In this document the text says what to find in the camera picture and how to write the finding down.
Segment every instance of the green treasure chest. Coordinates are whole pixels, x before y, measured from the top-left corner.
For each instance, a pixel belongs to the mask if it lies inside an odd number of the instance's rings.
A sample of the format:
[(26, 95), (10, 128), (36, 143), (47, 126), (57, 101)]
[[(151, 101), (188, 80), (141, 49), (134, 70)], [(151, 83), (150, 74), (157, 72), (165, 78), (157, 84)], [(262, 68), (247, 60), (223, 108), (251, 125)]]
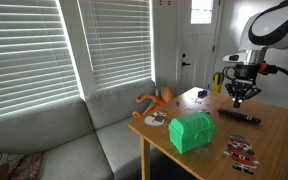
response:
[(204, 112), (173, 118), (168, 125), (170, 140), (181, 154), (213, 140), (215, 125)]

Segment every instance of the floor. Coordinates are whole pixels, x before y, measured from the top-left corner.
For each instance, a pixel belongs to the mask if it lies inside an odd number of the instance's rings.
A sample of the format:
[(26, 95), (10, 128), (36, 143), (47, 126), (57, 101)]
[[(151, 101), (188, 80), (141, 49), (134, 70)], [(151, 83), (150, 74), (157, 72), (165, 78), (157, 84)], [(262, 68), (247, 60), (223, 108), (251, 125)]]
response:
[(177, 164), (172, 162), (170, 159), (163, 156), (161, 159), (159, 159), (158, 166), (154, 164), (151, 165), (151, 179), (194, 180), (195, 178), (181, 167), (179, 167)]

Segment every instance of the orange octopus toy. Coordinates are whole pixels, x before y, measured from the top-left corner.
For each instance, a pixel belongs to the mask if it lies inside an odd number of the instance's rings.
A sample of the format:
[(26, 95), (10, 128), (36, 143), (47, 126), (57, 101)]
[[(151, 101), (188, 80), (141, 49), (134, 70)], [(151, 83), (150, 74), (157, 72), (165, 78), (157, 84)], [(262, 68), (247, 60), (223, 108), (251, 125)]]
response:
[(139, 94), (136, 97), (136, 102), (138, 102), (138, 103), (141, 103), (147, 99), (151, 99), (153, 101), (142, 114), (140, 114), (137, 111), (134, 111), (133, 112), (134, 118), (139, 118), (142, 115), (145, 115), (147, 112), (151, 111), (152, 109), (156, 108), (157, 106), (163, 105), (174, 98), (174, 92), (173, 92), (172, 88), (167, 86), (167, 85), (163, 86), (163, 88), (161, 89), (161, 95), (160, 95), (160, 91), (159, 91), (158, 87), (156, 87), (155, 88), (155, 94), (156, 94), (155, 96), (145, 95), (143, 97), (141, 97), (142, 94)]

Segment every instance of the window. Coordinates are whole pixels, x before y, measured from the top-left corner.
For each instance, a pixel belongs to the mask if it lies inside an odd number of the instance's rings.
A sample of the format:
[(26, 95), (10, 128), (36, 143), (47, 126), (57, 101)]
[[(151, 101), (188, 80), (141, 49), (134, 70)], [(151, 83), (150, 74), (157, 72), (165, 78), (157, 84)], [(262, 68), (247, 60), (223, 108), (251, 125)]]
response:
[(79, 96), (55, 0), (0, 0), (0, 115)]
[(79, 0), (97, 89), (151, 78), (149, 0)]
[(213, 0), (192, 0), (191, 24), (212, 22)]

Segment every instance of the table leg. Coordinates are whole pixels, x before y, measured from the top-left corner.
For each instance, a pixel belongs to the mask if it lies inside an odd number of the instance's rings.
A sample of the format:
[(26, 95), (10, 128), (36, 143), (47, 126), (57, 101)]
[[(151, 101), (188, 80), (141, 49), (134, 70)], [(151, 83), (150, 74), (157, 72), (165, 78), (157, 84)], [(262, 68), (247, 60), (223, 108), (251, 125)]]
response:
[(141, 137), (142, 180), (150, 180), (150, 143)]

